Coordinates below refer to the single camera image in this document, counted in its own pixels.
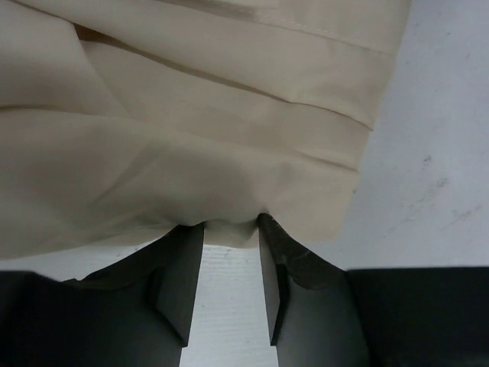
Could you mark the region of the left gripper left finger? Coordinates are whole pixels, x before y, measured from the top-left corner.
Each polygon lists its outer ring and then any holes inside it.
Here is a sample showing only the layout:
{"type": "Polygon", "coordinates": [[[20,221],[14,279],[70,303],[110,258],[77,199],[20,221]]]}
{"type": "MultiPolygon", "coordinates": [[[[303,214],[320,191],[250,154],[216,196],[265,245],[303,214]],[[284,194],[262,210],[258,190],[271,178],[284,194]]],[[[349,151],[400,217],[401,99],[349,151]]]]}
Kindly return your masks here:
{"type": "Polygon", "coordinates": [[[178,366],[189,344],[204,226],[177,226],[76,289],[84,366],[178,366]]]}

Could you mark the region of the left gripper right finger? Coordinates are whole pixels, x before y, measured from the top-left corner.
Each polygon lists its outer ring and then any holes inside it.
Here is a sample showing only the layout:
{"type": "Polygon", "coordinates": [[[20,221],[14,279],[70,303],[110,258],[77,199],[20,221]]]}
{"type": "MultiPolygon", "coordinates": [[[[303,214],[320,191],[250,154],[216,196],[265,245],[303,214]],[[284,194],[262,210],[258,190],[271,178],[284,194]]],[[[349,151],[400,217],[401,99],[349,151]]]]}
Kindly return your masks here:
{"type": "Polygon", "coordinates": [[[257,218],[270,344],[280,366],[365,366],[367,343],[345,272],[257,218]]]}

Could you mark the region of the beige trousers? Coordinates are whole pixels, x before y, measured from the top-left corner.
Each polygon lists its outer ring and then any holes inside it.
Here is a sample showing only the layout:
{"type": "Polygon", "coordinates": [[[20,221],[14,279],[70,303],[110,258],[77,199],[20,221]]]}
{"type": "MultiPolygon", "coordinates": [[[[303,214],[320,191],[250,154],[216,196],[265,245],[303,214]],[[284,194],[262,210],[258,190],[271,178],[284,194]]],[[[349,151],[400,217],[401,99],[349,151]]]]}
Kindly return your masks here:
{"type": "Polygon", "coordinates": [[[3,1],[1,256],[341,230],[408,1],[3,1]]]}

